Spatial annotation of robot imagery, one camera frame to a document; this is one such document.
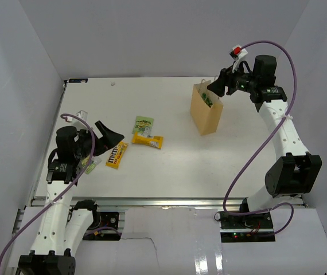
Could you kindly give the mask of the green yellow chip bag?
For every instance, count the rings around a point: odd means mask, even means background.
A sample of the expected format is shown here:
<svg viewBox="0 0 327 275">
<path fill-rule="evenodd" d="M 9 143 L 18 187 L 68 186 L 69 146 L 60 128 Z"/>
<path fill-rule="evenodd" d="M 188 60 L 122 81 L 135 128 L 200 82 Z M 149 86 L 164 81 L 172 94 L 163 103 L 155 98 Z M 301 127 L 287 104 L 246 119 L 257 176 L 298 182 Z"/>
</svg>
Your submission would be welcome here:
<svg viewBox="0 0 327 275">
<path fill-rule="evenodd" d="M 206 105 L 211 108 L 212 105 L 213 105 L 213 101 L 212 101 L 212 98 L 211 98 L 211 94 L 209 92 L 203 92 L 201 94 L 201 98 L 203 100 L 204 103 L 206 103 Z"/>
</svg>

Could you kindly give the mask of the brown paper bag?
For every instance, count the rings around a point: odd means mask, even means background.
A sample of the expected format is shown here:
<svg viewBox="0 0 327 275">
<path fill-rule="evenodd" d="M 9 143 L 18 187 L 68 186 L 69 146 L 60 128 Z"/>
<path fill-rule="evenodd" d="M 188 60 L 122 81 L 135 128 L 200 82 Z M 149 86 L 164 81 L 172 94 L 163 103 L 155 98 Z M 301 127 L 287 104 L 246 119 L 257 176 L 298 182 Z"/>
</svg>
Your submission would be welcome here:
<svg viewBox="0 0 327 275">
<path fill-rule="evenodd" d="M 223 103 L 220 98 L 207 89 L 211 80 L 202 79 L 200 83 L 193 85 L 192 99 L 190 104 L 190 115 L 201 136 L 209 135 L 217 131 L 221 114 L 223 111 Z M 213 105 L 209 108 L 203 102 L 201 94 L 209 92 L 213 101 Z"/>
</svg>

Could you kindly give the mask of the yellow snack bar wrapper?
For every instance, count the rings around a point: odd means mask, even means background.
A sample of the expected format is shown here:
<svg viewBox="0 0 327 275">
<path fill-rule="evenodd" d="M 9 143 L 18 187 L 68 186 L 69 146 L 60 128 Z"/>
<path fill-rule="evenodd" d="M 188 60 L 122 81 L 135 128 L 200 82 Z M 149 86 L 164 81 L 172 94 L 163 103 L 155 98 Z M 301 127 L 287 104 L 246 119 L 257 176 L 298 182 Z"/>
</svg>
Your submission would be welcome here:
<svg viewBox="0 0 327 275">
<path fill-rule="evenodd" d="M 161 149 L 163 141 L 164 141 L 163 136 L 143 135 L 140 134 L 139 132 L 136 132 L 133 135 L 132 144 L 144 145 L 156 149 Z"/>
</svg>

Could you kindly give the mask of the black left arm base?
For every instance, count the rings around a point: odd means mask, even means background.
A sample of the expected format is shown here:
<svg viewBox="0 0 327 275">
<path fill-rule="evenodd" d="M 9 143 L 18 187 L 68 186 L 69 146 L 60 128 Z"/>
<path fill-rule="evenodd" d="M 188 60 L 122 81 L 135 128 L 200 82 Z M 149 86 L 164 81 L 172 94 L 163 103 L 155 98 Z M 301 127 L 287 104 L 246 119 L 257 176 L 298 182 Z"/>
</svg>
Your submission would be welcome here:
<svg viewBox="0 0 327 275">
<path fill-rule="evenodd" d="M 95 230 L 99 227 L 118 228 L 119 213 L 118 212 L 101 212 L 98 210 L 98 204 L 91 199 L 78 201 L 74 206 L 69 208 L 68 221 L 72 218 L 75 211 L 80 209 L 87 209 L 92 212 L 93 222 L 90 224 L 88 230 Z"/>
</svg>

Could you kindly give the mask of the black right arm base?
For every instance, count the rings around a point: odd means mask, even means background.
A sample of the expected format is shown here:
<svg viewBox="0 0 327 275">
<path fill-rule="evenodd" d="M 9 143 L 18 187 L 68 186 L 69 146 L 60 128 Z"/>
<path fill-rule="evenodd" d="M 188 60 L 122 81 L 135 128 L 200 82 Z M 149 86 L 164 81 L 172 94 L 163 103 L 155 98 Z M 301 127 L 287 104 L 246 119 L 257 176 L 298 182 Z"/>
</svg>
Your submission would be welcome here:
<svg viewBox="0 0 327 275">
<path fill-rule="evenodd" d="M 220 225 L 222 243 L 275 242 L 270 213 L 234 216 L 218 211 L 214 220 Z"/>
</svg>

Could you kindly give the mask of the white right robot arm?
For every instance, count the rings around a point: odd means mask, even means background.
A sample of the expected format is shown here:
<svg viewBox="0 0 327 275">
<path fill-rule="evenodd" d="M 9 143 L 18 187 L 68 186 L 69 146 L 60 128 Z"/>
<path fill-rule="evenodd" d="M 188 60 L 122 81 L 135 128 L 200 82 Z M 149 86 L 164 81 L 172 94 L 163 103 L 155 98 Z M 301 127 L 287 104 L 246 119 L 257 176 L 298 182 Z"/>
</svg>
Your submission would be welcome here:
<svg viewBox="0 0 327 275">
<path fill-rule="evenodd" d="M 233 65 L 221 70 L 208 90 L 217 96 L 247 92 L 263 119 L 274 145 L 276 162 L 266 172 L 264 187 L 246 198 L 240 205 L 239 221 L 245 228 L 253 228 L 260 221 L 259 212 L 270 210 L 287 197 L 311 192 L 322 166 L 319 155 L 313 155 L 303 144 L 287 114 L 289 105 L 282 87 L 275 85 L 277 61 L 274 56 L 258 55 L 254 67 L 242 54 L 233 54 Z"/>
</svg>

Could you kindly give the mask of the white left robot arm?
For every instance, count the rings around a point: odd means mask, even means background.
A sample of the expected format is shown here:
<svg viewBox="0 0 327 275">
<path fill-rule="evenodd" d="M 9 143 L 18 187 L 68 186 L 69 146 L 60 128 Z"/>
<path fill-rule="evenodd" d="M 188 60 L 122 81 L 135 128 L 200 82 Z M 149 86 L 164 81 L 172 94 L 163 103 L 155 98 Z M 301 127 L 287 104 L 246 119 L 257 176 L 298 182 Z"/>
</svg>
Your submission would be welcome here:
<svg viewBox="0 0 327 275">
<path fill-rule="evenodd" d="M 23 274 L 74 274 L 75 252 L 88 228 L 100 225 L 101 214 L 93 200 L 71 207 L 73 192 L 93 157 L 113 149 L 124 139 L 101 121 L 97 137 L 86 122 L 78 128 L 68 125 L 56 131 L 56 148 L 50 153 L 46 174 L 45 211 L 30 252 L 21 255 L 18 268 Z"/>
</svg>

